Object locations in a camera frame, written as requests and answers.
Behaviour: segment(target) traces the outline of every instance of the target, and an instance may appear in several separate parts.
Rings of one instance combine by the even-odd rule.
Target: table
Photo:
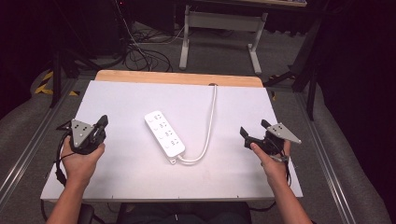
[[[214,81],[219,84],[218,100],[208,151],[193,166],[170,164],[145,125],[144,115],[160,109],[186,146],[185,158],[194,157],[205,142],[206,115],[213,92],[213,87],[206,85]],[[239,135],[240,126],[251,135],[262,135],[261,119],[276,123],[268,94],[257,77],[100,71],[90,83],[76,119],[95,123],[104,114],[109,119],[106,153],[84,193],[86,202],[247,201],[274,197],[259,159],[243,147]],[[291,188],[302,197],[292,162],[290,172]],[[62,190],[52,168],[41,199],[54,202]]]
[[[306,2],[292,2],[292,1],[281,1],[281,0],[239,0],[239,1],[228,1],[224,3],[222,1],[208,1],[217,4],[263,4],[263,5],[275,5],[282,7],[305,7]],[[248,44],[247,49],[250,55],[254,72],[256,75],[262,73],[259,60],[257,58],[256,49],[262,36],[262,30],[266,22],[268,13],[262,13],[261,17],[247,17],[237,15],[224,15],[218,13],[205,13],[190,11],[190,5],[186,5],[185,18],[184,18],[184,37],[183,45],[181,49],[180,64],[179,68],[185,70],[187,68],[187,59],[189,55],[189,30],[190,27],[201,27],[201,28],[212,28],[212,29],[226,29],[246,32],[256,32],[253,44]]]

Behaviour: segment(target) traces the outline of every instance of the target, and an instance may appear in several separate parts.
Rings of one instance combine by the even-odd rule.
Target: gray floor
[[[229,37],[220,37],[208,31],[195,32],[191,36],[186,71],[178,69],[181,40],[167,45],[142,45],[142,48],[164,53],[177,73],[255,76],[247,52],[247,43],[253,37],[254,34],[239,32]],[[303,41],[303,36],[263,32],[258,47],[262,80],[287,72]],[[159,65],[156,71],[164,68],[164,64]],[[113,69],[126,70],[122,65]],[[45,74],[43,71],[37,77],[32,91]],[[44,222],[39,196],[62,135],[62,132],[54,130],[76,115],[90,79],[94,76],[64,80],[73,91],[81,91],[81,95],[65,96],[56,114],[55,109],[49,111],[50,95],[33,94],[30,101],[0,120],[0,180],[3,182],[9,180],[7,177],[16,176],[14,182],[18,183],[11,186],[8,194],[1,195],[0,223]],[[272,104],[278,121],[286,124],[303,140],[303,144],[293,145],[291,156],[304,194],[300,202],[308,215],[317,223],[390,223],[382,199],[359,167],[347,140],[323,104],[320,89],[315,101],[315,121],[312,122],[304,112],[306,93],[291,92],[290,83],[286,80],[268,91],[276,93]],[[40,126],[43,119],[50,120],[48,127]],[[43,131],[42,138],[37,137],[40,133],[37,130]],[[40,140],[32,144],[32,137]],[[27,154],[31,154],[32,158],[21,158],[21,155]],[[21,160],[26,160],[28,166],[22,167],[20,175],[12,175],[15,164],[20,164]],[[264,207],[270,203],[249,202],[254,207]],[[117,213],[112,210],[118,210],[118,203],[95,203],[94,206],[97,216],[106,222],[116,220]],[[49,214],[52,204],[46,203],[45,207]],[[265,213],[251,214],[253,223],[281,223],[276,207]]]

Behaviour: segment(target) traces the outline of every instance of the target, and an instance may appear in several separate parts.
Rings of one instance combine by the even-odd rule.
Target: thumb
[[[257,146],[257,144],[251,143],[250,147],[262,161],[262,164],[266,164],[269,160],[271,160],[271,158],[259,146]]]

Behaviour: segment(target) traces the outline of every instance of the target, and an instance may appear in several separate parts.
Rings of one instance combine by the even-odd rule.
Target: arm
[[[73,153],[69,141],[70,137],[64,139],[61,157]],[[47,223],[77,223],[82,195],[90,183],[97,161],[104,152],[105,144],[101,144],[89,155],[73,154],[62,159],[67,173],[67,182]]]
[[[312,223],[288,185],[285,164],[271,159],[254,143],[251,144],[251,148],[262,161],[268,184],[275,195],[276,204],[284,223]],[[290,141],[285,141],[284,149],[285,154],[289,155]]]

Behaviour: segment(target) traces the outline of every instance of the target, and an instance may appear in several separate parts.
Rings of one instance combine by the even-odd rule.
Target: power outlet
[[[161,111],[153,111],[145,116],[145,121],[157,142],[160,144],[166,158],[176,163],[177,156],[183,155],[186,147],[164,117]]]

